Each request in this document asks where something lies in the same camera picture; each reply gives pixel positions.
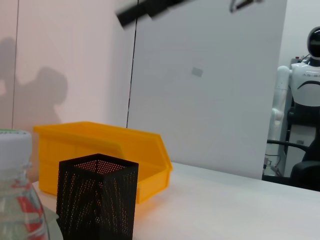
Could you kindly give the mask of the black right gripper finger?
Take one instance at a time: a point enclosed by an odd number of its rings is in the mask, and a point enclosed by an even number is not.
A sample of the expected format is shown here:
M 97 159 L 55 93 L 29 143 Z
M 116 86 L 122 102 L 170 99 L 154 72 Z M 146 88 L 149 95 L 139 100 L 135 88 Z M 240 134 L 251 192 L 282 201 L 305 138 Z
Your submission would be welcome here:
M 136 20 L 148 16 L 157 17 L 169 8 L 180 5 L 185 0 L 142 0 L 136 5 L 127 7 L 116 14 L 122 27 L 126 27 Z

